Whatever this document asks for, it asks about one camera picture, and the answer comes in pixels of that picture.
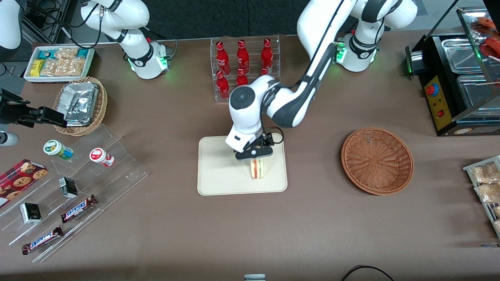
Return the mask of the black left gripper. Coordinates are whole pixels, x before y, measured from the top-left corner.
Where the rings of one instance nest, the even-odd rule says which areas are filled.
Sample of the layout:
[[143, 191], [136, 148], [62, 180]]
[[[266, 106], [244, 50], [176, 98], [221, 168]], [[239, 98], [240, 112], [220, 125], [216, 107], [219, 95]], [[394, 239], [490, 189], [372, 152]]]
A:
[[235, 158], [238, 161], [248, 160], [250, 164], [253, 163], [253, 159], [258, 158], [262, 158], [262, 161], [265, 162], [267, 157], [273, 155], [274, 144], [272, 133], [263, 133], [254, 142], [247, 145], [243, 152], [235, 151]]

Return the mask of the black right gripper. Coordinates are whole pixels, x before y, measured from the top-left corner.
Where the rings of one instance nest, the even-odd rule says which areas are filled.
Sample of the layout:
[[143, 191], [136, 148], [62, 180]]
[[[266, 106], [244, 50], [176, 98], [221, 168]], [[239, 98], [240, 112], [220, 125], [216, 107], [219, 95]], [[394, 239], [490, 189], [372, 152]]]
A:
[[[63, 120], [58, 123], [46, 119], [64, 119], [64, 114], [57, 112], [49, 107], [39, 107], [28, 109], [30, 101], [25, 101], [20, 96], [13, 94], [5, 89], [1, 89], [1, 102], [0, 102], [0, 124], [8, 125], [17, 123], [21, 126], [34, 128], [35, 124], [49, 124], [51, 126], [66, 128], [67, 121]], [[25, 113], [31, 113], [35, 117], [23, 117]]]

